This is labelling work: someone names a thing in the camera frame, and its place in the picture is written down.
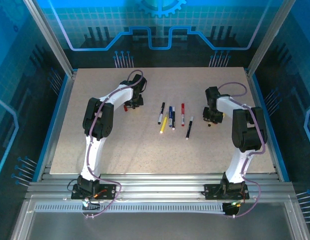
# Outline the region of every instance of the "yellow pen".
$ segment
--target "yellow pen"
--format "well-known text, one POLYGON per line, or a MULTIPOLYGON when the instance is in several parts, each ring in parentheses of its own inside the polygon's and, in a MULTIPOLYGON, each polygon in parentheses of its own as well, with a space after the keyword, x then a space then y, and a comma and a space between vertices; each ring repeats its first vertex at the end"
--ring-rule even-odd
POLYGON ((161 129, 160 129, 160 132, 159 132, 160 134, 162 134, 162 133, 164 132, 164 129, 165 129, 165 125, 166 125, 168 116, 169 116, 169 114, 166 113, 165 118, 164 118, 164 121, 163 121, 163 124, 162 124, 161 129))

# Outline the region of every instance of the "gear logo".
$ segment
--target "gear logo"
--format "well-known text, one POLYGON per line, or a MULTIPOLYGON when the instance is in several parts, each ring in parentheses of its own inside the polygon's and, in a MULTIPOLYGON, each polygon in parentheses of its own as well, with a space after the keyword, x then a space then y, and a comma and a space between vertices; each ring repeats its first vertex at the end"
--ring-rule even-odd
POLYGON ((145 14, 150 14, 152 17, 163 15, 166 17, 169 14, 175 14, 175 10, 181 10, 182 4, 186 4, 186 0, 137 0, 139 10, 143 10, 145 14))

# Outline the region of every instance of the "glass panel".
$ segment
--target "glass panel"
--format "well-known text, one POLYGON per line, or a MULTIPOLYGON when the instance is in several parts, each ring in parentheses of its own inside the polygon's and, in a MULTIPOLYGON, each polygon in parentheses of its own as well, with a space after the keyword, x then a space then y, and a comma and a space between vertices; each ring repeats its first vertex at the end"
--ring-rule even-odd
POLYGON ((247 67, 282 0, 38 3, 74 68, 247 67))
POLYGON ((0 0, 0 239, 12 234, 64 75, 23 1, 0 0))
POLYGON ((310 189, 310 0, 296 0, 256 78, 288 176, 297 193, 306 192, 310 189))

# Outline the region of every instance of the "gray floor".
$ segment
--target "gray floor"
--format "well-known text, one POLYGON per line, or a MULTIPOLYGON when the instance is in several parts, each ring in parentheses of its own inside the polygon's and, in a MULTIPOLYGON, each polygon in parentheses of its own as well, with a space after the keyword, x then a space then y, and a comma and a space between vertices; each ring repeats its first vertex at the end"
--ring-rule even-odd
POLYGON ((258 204, 248 215, 229 219, 202 213, 35 213, 28 240, 289 240, 282 205, 258 204))

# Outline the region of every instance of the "speckled work surface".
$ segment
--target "speckled work surface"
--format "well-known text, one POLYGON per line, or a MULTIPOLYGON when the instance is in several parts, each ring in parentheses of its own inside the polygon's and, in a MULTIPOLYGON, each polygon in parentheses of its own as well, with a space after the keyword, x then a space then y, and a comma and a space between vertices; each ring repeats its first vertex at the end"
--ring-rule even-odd
MULTIPOLYGON (((235 147, 232 120, 225 117, 208 127, 203 121, 207 105, 205 89, 227 82, 240 82, 249 88, 242 67, 141 68, 147 79, 142 94, 144 106, 114 112, 113 129, 107 138, 100 167, 102 173, 197 174, 227 170, 235 147), (165 110, 176 108, 176 130, 166 126, 160 134, 158 118, 162 102, 165 110), (185 103, 185 126, 181 126, 181 103, 185 103), (189 140, 187 126, 194 116, 189 140)), ((132 68, 79 69, 52 162, 51 174, 79 174, 85 157, 86 141, 82 122, 88 100, 100 98, 126 80, 132 68)), ((237 94, 241 86, 228 85, 222 94, 237 94)), ((254 106, 248 94, 236 98, 254 106)), ((248 169, 254 173, 274 171, 269 151, 256 156, 248 169)))

